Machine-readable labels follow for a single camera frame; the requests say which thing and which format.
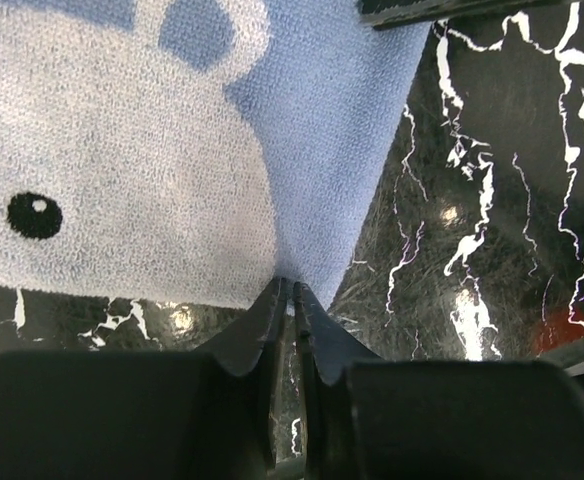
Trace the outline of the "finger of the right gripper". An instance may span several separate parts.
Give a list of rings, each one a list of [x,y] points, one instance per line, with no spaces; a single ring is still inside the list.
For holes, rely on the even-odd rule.
[[[375,29],[473,15],[496,15],[561,4],[553,0],[363,0],[360,19]]]

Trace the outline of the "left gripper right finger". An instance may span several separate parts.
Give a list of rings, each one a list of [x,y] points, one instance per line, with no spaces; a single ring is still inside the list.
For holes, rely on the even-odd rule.
[[[382,359],[294,287],[308,479],[584,479],[584,392],[543,361]]]

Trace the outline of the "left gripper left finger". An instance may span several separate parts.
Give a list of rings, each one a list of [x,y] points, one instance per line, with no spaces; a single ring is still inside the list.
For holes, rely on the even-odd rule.
[[[188,352],[0,355],[0,479],[263,479],[288,284]]]

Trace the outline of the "light blue towel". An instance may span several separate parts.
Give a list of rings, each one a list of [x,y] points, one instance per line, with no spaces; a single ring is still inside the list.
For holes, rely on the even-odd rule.
[[[329,305],[429,32],[354,1],[0,1],[0,286]]]

